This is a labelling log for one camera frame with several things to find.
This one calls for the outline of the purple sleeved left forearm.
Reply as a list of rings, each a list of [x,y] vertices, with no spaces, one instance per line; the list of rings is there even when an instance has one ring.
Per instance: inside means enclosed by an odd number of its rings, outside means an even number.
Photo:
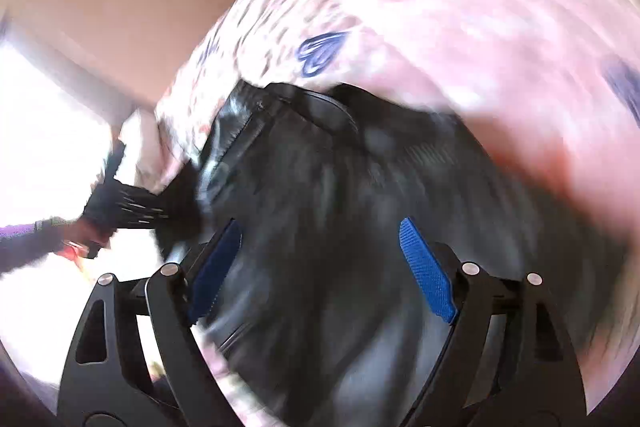
[[[50,219],[9,225],[0,233],[0,272],[9,273],[38,261],[47,254],[62,251],[70,222]]]

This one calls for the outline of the person's left hand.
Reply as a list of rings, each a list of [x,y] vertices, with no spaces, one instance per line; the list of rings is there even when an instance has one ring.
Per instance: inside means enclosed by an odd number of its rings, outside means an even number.
[[[63,247],[58,255],[68,260],[87,257],[90,251],[107,247],[114,233],[114,229],[101,230],[84,218],[65,222],[61,227]]]

